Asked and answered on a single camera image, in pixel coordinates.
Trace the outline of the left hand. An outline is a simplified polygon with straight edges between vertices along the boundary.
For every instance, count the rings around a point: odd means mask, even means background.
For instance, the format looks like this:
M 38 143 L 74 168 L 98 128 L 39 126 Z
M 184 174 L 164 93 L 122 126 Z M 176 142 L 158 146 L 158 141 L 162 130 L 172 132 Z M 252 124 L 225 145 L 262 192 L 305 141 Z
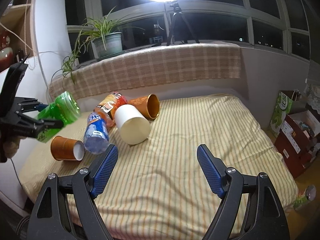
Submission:
M 24 139 L 25 137 L 22 136 L 5 138 L 3 141 L 4 155 L 7 158 L 12 158 L 17 153 L 21 140 Z

